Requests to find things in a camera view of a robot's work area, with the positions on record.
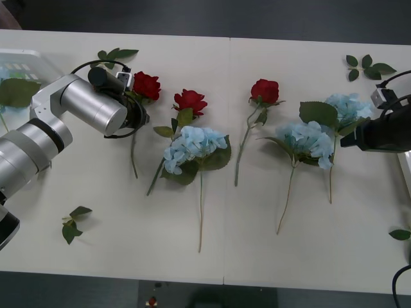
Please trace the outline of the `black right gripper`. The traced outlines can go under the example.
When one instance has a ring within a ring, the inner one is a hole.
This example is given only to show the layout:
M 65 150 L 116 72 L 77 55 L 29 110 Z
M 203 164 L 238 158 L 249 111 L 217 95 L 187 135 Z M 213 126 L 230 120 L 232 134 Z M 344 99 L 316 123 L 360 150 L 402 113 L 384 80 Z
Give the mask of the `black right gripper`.
M 362 151 L 402 152 L 402 109 L 393 110 L 374 120 L 366 120 L 341 138 L 342 148 L 357 147 Z

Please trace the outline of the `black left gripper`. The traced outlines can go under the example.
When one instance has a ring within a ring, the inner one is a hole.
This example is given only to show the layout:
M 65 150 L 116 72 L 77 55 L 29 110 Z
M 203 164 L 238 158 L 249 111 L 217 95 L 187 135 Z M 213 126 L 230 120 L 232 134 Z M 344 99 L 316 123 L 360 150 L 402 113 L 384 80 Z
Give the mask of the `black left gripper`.
M 143 106 L 142 102 L 143 99 L 136 96 L 131 95 L 130 92 L 125 92 L 124 97 L 127 100 L 126 107 L 128 110 L 127 113 L 127 124 L 125 128 L 132 129 L 128 135 L 135 134 L 141 127 L 148 124 L 150 122 L 150 116 L 148 115 L 145 107 Z

